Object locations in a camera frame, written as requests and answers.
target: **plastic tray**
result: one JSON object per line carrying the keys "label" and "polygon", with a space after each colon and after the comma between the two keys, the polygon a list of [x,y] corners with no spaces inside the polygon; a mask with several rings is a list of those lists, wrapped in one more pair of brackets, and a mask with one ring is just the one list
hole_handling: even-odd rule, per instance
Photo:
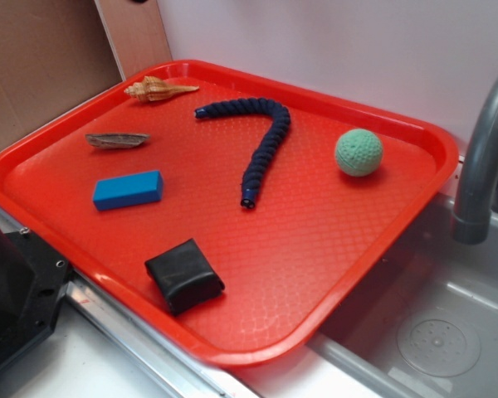
{"label": "plastic tray", "polygon": [[[124,88],[145,75],[199,85],[141,104]],[[213,101],[266,97],[291,114],[254,211],[240,207],[263,115],[196,120]],[[337,167],[352,128],[382,140],[367,177]],[[141,147],[103,151],[86,133],[149,133]],[[457,165],[443,130],[361,104],[229,70],[176,61],[134,76],[0,154],[0,206],[154,328],[222,367],[266,362],[305,342],[423,209]],[[97,181],[159,170],[162,201],[97,211]],[[144,262],[194,238],[226,285],[178,317],[161,309]]]}

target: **black pouch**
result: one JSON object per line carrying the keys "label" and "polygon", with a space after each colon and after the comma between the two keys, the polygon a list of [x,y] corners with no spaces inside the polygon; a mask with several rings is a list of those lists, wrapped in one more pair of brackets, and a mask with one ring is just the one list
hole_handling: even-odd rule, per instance
{"label": "black pouch", "polygon": [[145,262],[148,274],[173,315],[219,296],[225,284],[214,272],[194,239]]}

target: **conch shell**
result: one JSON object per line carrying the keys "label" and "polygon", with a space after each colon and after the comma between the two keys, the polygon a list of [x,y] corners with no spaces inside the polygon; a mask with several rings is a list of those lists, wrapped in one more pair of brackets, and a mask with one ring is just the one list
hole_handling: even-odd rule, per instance
{"label": "conch shell", "polygon": [[138,147],[149,134],[141,133],[103,133],[103,134],[86,134],[87,143],[93,147],[102,149],[128,149]]}
{"label": "conch shell", "polygon": [[141,82],[130,85],[124,92],[140,102],[166,100],[177,94],[199,90],[195,85],[170,85],[154,76],[145,76]]}

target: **knitted ball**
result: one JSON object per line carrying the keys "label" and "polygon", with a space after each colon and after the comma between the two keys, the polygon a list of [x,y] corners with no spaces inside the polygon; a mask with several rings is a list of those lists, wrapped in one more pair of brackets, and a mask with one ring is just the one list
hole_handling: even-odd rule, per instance
{"label": "knitted ball", "polygon": [[376,135],[365,129],[353,129],[339,137],[335,160],[339,168],[353,177],[367,176],[382,162],[383,146]]}

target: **stainless steel sink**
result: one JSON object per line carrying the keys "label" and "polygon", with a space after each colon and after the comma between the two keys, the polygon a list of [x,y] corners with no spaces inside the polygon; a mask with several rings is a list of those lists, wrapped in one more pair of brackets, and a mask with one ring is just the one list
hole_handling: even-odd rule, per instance
{"label": "stainless steel sink", "polygon": [[309,344],[381,396],[498,397],[498,216],[469,246],[437,195]]}

